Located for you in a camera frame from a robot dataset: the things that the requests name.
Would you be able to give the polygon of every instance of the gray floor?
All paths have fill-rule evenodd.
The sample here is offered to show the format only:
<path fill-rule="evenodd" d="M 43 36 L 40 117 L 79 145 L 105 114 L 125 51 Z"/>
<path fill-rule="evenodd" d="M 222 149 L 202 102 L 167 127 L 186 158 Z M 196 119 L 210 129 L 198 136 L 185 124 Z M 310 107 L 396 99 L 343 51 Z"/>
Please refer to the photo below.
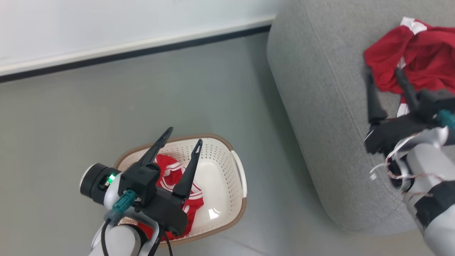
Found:
<path fill-rule="evenodd" d="M 174 247 L 176 256 L 431 255 L 418 232 L 348 234 L 325 214 L 273 82 L 266 40 L 258 34 L 0 84 L 1 254 L 88 254 L 105 210 L 79 194 L 84 170 L 112 165 L 174 126 L 174 136 L 226 138 L 248 180 L 242 220 Z"/>

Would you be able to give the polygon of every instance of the laundry basket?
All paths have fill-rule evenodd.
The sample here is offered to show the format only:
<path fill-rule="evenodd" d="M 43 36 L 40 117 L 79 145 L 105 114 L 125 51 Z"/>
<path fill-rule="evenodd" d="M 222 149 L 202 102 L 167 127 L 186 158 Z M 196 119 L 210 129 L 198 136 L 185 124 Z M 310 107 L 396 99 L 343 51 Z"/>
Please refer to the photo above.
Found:
<path fill-rule="evenodd" d="M 202 190 L 204 205 L 196 212 L 191 232 L 172 240 L 171 245 L 195 241 L 232 227 L 240 220 L 247 206 L 245 172 L 239 157 L 225 139 L 214 134 L 171 138 L 159 153 L 173 157 L 186 166 L 200 138 L 203 144 L 194 181 Z M 115 168 L 125 171 L 151 146 L 149 144 L 130 150 L 120 157 Z M 134 224 L 131 219 L 123 222 Z M 162 242 L 160 246 L 166 246 L 166 243 Z"/>

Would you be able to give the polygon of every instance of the wire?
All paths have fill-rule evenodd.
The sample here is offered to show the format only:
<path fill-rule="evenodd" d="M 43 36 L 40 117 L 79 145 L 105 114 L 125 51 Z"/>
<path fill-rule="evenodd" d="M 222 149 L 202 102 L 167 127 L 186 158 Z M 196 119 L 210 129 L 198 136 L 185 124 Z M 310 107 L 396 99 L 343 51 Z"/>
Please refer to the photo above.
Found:
<path fill-rule="evenodd" d="M 437 175 L 437 174 L 434 174 L 434 173 L 416 174 L 416 175 L 409 175 L 409 174 L 408 175 L 395 175 L 391 171 L 388 171 L 387 173 L 389 174 L 389 176 L 392 179 L 413 179 L 413 178 L 415 179 L 415 178 L 419 178 L 419 177 L 433 176 L 433 177 L 437 178 L 440 182 L 445 181 L 443 176 Z"/>
<path fill-rule="evenodd" d="M 386 163 L 378 164 L 378 165 L 374 166 L 374 167 L 371 169 L 370 174 L 371 174 L 372 172 L 374 172 L 374 170 L 376 170 L 377 168 L 379 168 L 379 167 L 386 167 L 386 166 L 387 166 Z"/>
<path fill-rule="evenodd" d="M 164 239 L 166 239 L 167 247 L 169 247 L 169 256 L 173 256 L 171 243 L 169 242 L 169 238 L 167 237 L 166 232 L 164 232 Z"/>
<path fill-rule="evenodd" d="M 409 199 L 408 201 L 411 201 L 411 199 L 416 196 L 416 195 L 421 195 L 422 197 L 433 197 L 434 195 L 433 194 L 429 194 L 427 192 L 417 192 L 417 193 L 413 193 L 409 196 Z"/>
<path fill-rule="evenodd" d="M 396 152 L 398 152 L 408 141 L 414 139 L 415 137 L 419 136 L 422 132 L 415 133 L 407 138 L 405 138 L 401 143 L 396 144 L 394 150 L 390 152 L 387 157 L 385 158 L 385 163 L 389 162 L 389 158 L 391 158 Z"/>
<path fill-rule="evenodd" d="M 107 253 L 107 247 L 106 247 L 106 228 L 110 222 L 111 222 L 111 219 L 107 219 L 106 222 L 104 223 L 103 227 L 101 228 L 101 247 L 103 248 L 104 256 L 109 256 L 109 254 Z"/>

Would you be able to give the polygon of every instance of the brown basket rim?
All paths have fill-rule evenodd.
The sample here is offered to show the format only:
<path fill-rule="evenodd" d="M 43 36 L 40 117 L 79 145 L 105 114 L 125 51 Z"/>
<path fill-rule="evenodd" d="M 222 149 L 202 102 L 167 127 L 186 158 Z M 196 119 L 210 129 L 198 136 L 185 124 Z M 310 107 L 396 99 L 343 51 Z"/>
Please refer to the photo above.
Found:
<path fill-rule="evenodd" d="M 167 142 L 176 142 L 176 141 L 182 141 L 182 140 L 189 140 L 189 139 L 196 139 L 196 138 L 212 138 L 212 139 L 216 139 L 220 142 L 222 142 L 228 149 L 229 151 L 233 151 L 234 148 L 232 147 L 232 145 L 223 137 L 219 136 L 219 135 L 216 135 L 216 134 L 212 134 L 212 133 L 202 133 L 202 134 L 196 134 L 196 135 L 190 135 L 190 136 L 184 136 L 184 137 L 177 137 L 177 138 L 170 138 Z M 146 145 L 143 145 L 143 146 L 140 146 L 140 147 L 137 147 L 137 148 L 133 148 L 133 149 L 130 149 L 128 150 L 126 153 L 124 153 L 115 163 L 114 165 L 114 168 L 118 168 L 118 166 L 120 165 L 120 163 L 127 157 L 129 156 L 130 154 L 134 153 L 134 152 L 137 152 L 137 151 L 141 151 L 141 150 L 144 150 L 146 148 L 149 148 L 153 145 L 153 143 L 149 143 L 149 144 L 146 144 Z M 247 207 L 247 198 L 244 197 L 242 199 L 242 207 L 240 208 L 240 211 L 238 213 L 238 215 L 235 217 L 235 219 L 229 223 L 227 223 L 226 225 L 224 226 L 221 226 L 219 228 L 216 228 L 212 231 L 209 231 L 209 232 L 205 232 L 203 234 L 199 234 L 199 235 L 196 235 L 196 236 L 191 236 L 191 237 L 186 237 L 186 238 L 182 238 L 182 239 L 178 239 L 178 240 L 173 240 L 171 241 L 171 246 L 177 246 L 177 245 L 181 245 L 181 244 L 185 244 L 185 243 L 189 243 L 189 242 L 193 242 L 193 241 L 196 241 L 196 240 L 199 240 L 199 239 L 202 239 L 202 238 L 205 238 L 205 237 L 208 237 L 208 236 L 211 236 L 211 235 L 214 235 L 216 233 L 219 233 L 221 231 L 225 231 L 229 228 L 231 228 L 232 226 L 234 226 L 235 224 L 237 224 L 237 222 L 239 222 L 239 220 L 242 218 L 243 214 L 245 213 L 245 210 L 246 210 L 246 207 Z M 159 245 L 159 248 L 163 248 L 163 247 L 167 247 L 167 244 L 166 242 L 161 242 L 161 244 Z"/>

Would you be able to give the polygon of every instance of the gray sofa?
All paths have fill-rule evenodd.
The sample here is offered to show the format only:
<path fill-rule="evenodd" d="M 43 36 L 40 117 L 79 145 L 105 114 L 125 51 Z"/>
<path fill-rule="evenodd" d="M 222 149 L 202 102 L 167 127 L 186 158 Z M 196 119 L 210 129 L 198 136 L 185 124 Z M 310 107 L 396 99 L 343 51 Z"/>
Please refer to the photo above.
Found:
<path fill-rule="evenodd" d="M 455 26 L 449 0 L 289 0 L 272 25 L 268 61 L 321 202 L 343 229 L 390 234 L 414 229 L 383 162 L 365 153 L 369 129 L 363 52 L 403 16 Z M 390 116 L 399 96 L 382 93 Z M 455 159 L 454 150 L 447 152 Z"/>

